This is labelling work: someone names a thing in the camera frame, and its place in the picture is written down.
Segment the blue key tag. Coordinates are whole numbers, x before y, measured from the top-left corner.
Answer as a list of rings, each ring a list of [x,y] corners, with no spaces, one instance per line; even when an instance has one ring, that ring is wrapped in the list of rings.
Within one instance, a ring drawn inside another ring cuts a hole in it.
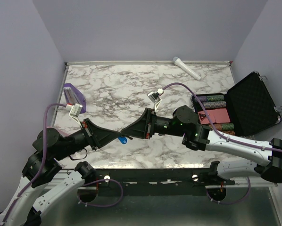
[[[118,137],[118,140],[122,143],[122,144],[126,144],[127,143],[127,138],[126,137]]]

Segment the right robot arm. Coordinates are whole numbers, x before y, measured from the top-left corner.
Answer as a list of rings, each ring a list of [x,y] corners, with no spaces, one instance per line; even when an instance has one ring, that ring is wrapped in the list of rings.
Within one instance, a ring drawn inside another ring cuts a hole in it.
[[[260,176],[272,183],[282,183],[282,140],[256,141],[213,130],[199,122],[198,115],[188,106],[177,108],[172,118],[159,117],[152,109],[121,130],[126,137],[149,139],[154,134],[183,137],[182,144],[191,150],[222,152],[243,158],[207,172],[211,184],[229,179],[230,171],[241,169],[244,176]]]

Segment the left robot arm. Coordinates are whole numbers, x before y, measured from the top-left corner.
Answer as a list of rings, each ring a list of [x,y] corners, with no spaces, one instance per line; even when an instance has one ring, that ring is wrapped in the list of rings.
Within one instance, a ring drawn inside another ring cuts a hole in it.
[[[20,184],[6,209],[0,213],[0,226],[39,226],[51,207],[80,186],[98,184],[96,170],[86,161],[77,164],[66,178],[42,194],[44,188],[62,169],[59,160],[90,146],[100,148],[119,137],[119,133],[91,123],[63,136],[57,129],[44,128],[33,143],[32,154],[22,171]]]

